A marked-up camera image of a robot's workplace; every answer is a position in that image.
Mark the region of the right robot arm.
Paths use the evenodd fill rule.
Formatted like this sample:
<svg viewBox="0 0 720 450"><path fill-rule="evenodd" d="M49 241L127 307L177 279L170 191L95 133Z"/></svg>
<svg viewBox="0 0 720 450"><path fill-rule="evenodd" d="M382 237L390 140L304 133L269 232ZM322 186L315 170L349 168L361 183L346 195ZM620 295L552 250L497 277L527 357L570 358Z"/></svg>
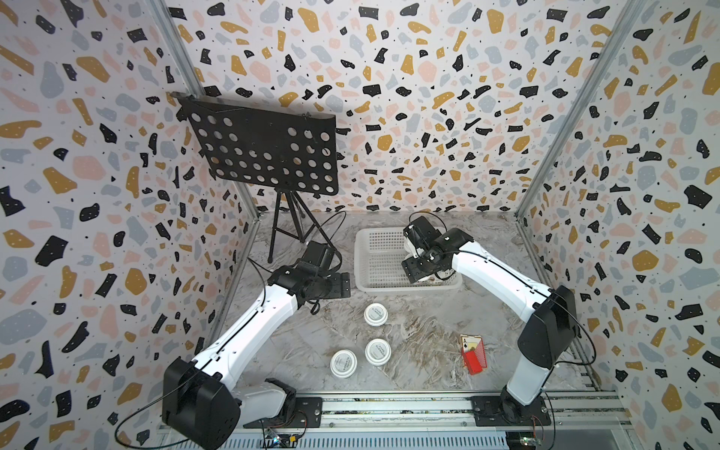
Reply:
<svg viewBox="0 0 720 450"><path fill-rule="evenodd" d="M420 217L403 229L403 236L410 257L402 268L411 283L455 271L483 286L525 323L517 340L519 363L484 417L512 425L541 419L541 393L549 375L581 333L573 292L523 275L459 228L440 232Z"/></svg>

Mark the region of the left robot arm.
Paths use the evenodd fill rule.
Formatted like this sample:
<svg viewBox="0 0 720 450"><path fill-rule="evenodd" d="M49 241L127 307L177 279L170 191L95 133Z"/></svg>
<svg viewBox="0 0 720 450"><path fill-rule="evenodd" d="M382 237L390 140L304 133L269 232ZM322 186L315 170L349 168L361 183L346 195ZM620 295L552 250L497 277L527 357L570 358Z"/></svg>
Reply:
<svg viewBox="0 0 720 450"><path fill-rule="evenodd" d="M238 426L287 426L297 420L296 389L268 378L234 392L245 368L273 333L303 305L351 295L350 276L332 267L331 244L312 241L291 265L269 277L249 309L195 358L175 360L163 377L162 422L198 444L218 449Z"/></svg>

